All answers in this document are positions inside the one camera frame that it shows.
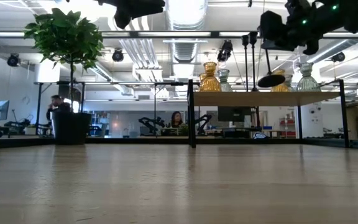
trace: black plant pot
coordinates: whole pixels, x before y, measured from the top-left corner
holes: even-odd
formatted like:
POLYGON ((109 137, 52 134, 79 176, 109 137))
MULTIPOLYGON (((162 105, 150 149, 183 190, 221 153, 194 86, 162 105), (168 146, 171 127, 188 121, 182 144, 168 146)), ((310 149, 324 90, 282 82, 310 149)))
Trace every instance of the black plant pot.
POLYGON ((84 144, 90 129, 91 115, 87 113, 51 112, 56 144, 84 144))

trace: woman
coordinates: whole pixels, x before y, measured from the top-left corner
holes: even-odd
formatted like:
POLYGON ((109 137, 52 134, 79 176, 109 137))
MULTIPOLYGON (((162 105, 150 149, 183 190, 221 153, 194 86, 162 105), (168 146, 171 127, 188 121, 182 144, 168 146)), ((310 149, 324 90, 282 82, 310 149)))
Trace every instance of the woman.
POLYGON ((179 111, 175 111, 172 113, 171 118, 171 127, 173 128, 179 128, 179 126, 183 124, 183 121, 181 120, 181 114, 179 111))

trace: green leaves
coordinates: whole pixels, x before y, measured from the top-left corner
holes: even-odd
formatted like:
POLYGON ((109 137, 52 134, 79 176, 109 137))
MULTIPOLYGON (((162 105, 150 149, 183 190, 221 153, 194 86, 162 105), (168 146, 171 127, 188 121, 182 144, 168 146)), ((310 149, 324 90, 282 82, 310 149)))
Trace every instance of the green leaves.
POLYGON ((80 63, 83 69, 96 66, 100 50, 104 48, 103 37, 98 27, 80 12, 70 11, 67 15, 60 9, 52 14, 34 15, 35 22, 25 27, 24 38, 33 37, 34 48, 46 59, 60 63, 80 63))

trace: wooden shelf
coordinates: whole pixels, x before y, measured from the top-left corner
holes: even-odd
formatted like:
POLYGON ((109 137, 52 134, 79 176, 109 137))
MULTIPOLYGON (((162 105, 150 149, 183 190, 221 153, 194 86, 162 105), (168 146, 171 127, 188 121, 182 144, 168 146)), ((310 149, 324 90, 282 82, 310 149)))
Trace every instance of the wooden shelf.
POLYGON ((195 92, 195 106, 302 106, 339 97, 339 92, 195 92))

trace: man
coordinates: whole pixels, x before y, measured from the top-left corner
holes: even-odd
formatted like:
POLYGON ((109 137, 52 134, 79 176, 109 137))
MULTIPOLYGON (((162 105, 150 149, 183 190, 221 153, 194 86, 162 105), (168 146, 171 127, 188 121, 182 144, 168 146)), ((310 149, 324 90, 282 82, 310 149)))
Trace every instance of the man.
POLYGON ((70 104, 65 103, 59 95, 51 96, 52 103, 48 106, 47 119, 50 121, 50 112, 70 112, 70 104))

